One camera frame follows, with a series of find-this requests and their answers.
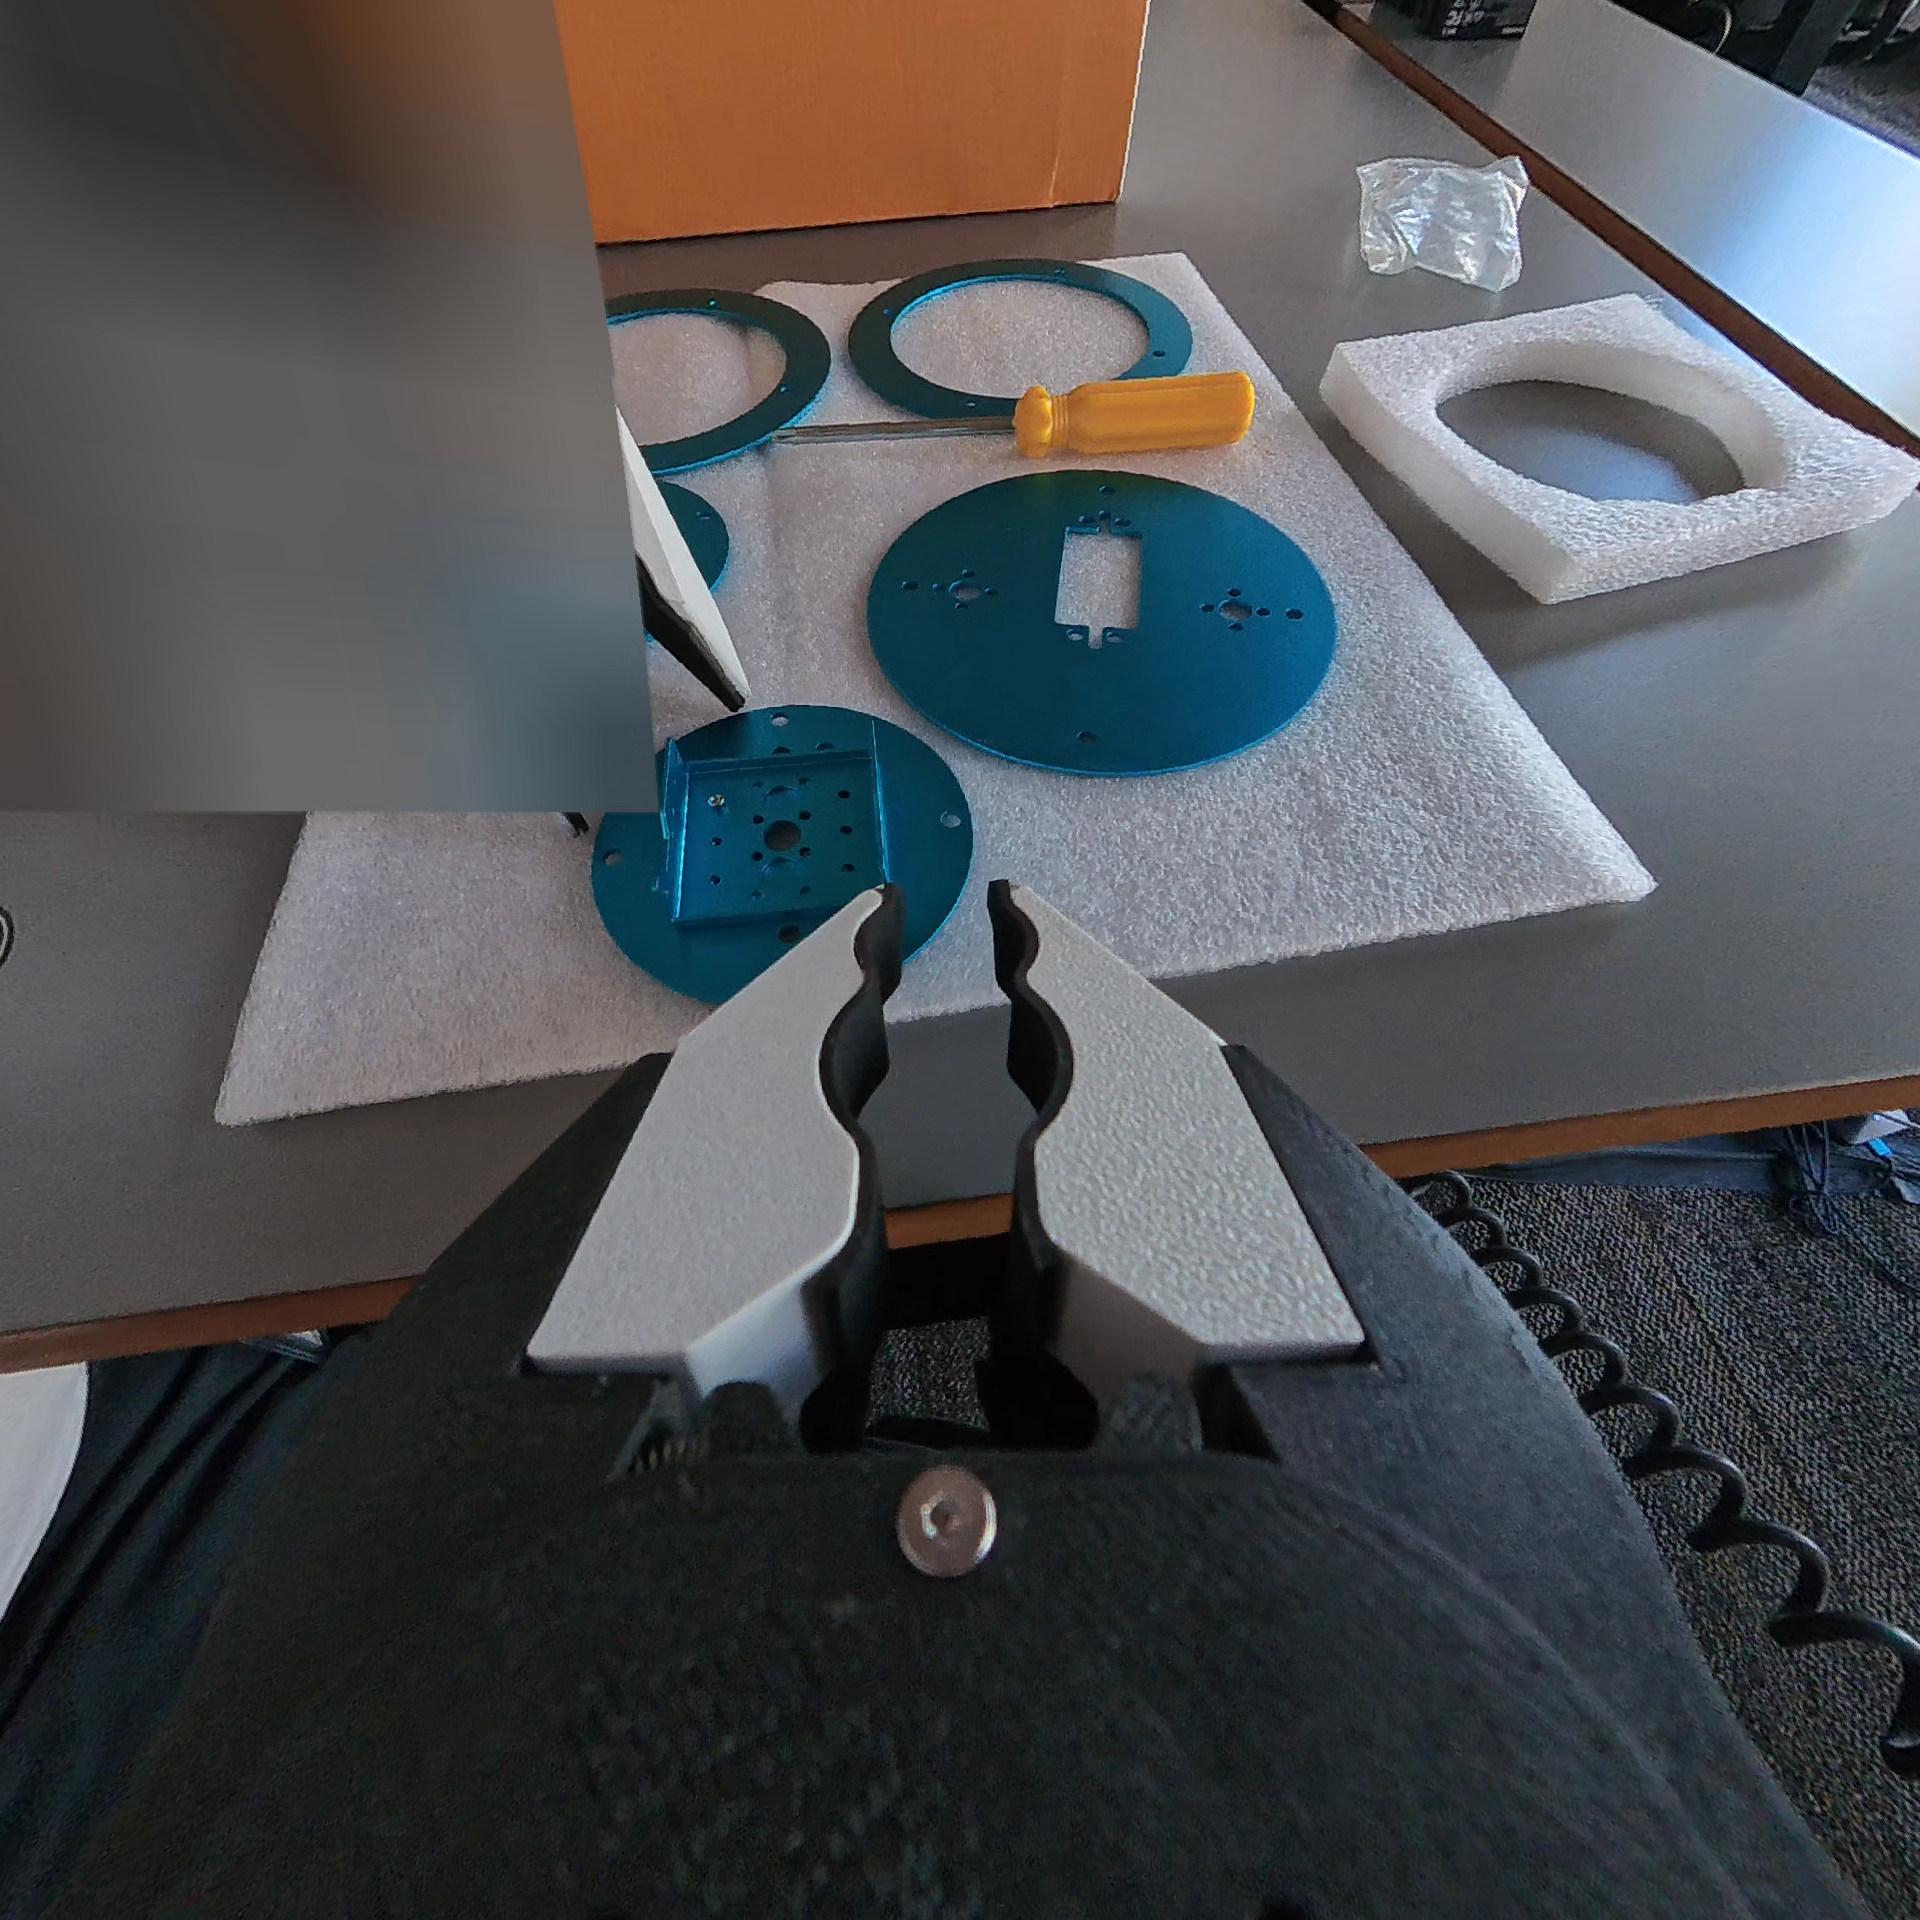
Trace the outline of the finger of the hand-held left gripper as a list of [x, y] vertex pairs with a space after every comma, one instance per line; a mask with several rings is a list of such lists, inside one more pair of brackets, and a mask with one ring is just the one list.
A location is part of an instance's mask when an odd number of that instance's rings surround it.
[[746, 666], [625, 416], [617, 420], [617, 442], [644, 630], [723, 705], [741, 711], [749, 702]]

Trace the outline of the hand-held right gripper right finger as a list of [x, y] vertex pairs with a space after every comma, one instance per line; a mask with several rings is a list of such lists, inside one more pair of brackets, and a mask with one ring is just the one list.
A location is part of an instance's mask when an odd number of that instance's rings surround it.
[[1016, 1154], [1016, 1300], [1109, 1407], [1141, 1376], [1344, 1362], [1364, 1333], [1220, 1034], [1034, 888], [990, 886]]

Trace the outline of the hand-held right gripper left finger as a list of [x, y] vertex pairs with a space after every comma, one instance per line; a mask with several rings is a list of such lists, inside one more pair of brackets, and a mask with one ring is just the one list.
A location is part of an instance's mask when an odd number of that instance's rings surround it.
[[905, 894], [872, 886], [717, 1005], [668, 1068], [533, 1333], [545, 1374], [765, 1385], [781, 1413], [874, 1356], [880, 1174], [859, 1116]]

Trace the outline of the blue square metal bracket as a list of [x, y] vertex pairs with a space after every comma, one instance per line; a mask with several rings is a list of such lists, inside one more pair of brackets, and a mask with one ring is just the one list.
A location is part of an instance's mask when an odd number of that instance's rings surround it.
[[814, 927], [885, 881], [880, 768], [848, 749], [664, 757], [661, 886], [684, 929]]

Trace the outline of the small plain blue disc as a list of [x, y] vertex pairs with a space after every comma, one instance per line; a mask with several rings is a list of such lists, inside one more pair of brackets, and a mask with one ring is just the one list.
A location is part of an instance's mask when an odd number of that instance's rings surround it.
[[689, 543], [694, 567], [702, 572], [708, 590], [717, 592], [732, 550], [725, 516], [705, 495], [690, 492], [689, 486], [658, 482], [658, 492], [673, 521], [680, 525], [684, 542]]

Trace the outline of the large blue disc rectangular hole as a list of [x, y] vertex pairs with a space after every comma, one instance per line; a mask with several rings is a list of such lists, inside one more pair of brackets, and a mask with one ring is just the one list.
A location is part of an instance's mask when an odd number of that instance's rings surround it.
[[[1066, 550], [1137, 550], [1137, 618], [1058, 614]], [[1233, 759], [1314, 698], [1337, 613], [1273, 521], [1187, 482], [1051, 468], [914, 518], [868, 593], [882, 674], [969, 745], [1080, 777]]]

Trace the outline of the white foam sheet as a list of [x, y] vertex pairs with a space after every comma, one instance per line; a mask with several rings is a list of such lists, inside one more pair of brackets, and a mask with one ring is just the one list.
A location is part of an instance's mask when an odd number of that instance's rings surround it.
[[[1336, 660], [1272, 740], [1195, 772], [1084, 780], [941, 736], [874, 660], [882, 550], [993, 477], [979, 440], [772, 447], [692, 473], [729, 528], [717, 606], [758, 705], [862, 709], [947, 757], [973, 823], [966, 892], [904, 966], [892, 1021], [997, 1004], [986, 888], [1036, 886], [1125, 961], [1193, 975], [1640, 900], [1656, 879], [1314, 437], [1187, 255], [1116, 261], [1188, 317], [1202, 369], [1245, 368], [1256, 432], [1147, 468], [1273, 521], [1322, 572]], [[637, 970], [558, 814], [314, 810], [212, 1106], [238, 1126], [601, 1071], [705, 1016]]]

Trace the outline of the cardboard box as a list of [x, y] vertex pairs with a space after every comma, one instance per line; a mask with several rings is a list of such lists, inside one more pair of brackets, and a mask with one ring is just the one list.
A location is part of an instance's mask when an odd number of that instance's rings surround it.
[[1112, 202], [1147, 1], [558, 1], [601, 244]]

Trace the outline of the white cloth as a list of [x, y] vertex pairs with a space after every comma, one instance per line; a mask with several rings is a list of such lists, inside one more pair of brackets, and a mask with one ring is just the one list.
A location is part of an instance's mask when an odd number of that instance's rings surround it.
[[2, 1376], [2, 1613], [75, 1470], [88, 1398], [85, 1362]]

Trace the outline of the white foam block round hole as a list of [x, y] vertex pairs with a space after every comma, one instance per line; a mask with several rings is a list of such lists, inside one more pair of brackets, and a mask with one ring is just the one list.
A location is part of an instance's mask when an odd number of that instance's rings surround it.
[[[1685, 416], [1741, 485], [1693, 502], [1593, 498], [1494, 464], [1438, 413], [1460, 393], [1520, 381]], [[1848, 534], [1915, 492], [1912, 455], [1702, 345], [1640, 294], [1339, 342], [1320, 393], [1384, 468], [1545, 606]]]

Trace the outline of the person's dark trousers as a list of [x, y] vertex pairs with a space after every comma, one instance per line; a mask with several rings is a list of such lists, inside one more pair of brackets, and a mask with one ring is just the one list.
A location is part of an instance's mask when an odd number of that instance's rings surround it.
[[228, 1593], [325, 1599], [349, 1501], [314, 1468], [376, 1328], [92, 1362], [80, 1444], [5, 1612], [2, 1914], [44, 1914], [140, 1773]]

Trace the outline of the clear plastic bag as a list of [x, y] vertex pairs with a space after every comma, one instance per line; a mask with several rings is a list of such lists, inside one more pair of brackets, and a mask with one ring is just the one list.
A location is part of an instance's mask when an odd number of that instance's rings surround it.
[[1355, 176], [1358, 246], [1369, 272], [1419, 269], [1492, 294], [1523, 277], [1520, 208], [1529, 191], [1523, 157], [1481, 166], [1384, 157], [1361, 164]]

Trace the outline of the yellow handled screwdriver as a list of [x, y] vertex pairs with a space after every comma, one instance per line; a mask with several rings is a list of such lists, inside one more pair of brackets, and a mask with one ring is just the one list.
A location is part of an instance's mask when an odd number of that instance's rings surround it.
[[997, 417], [914, 417], [780, 428], [776, 445], [856, 440], [1009, 438], [1027, 458], [1224, 447], [1243, 440], [1257, 413], [1256, 381], [1240, 369], [1028, 389]]

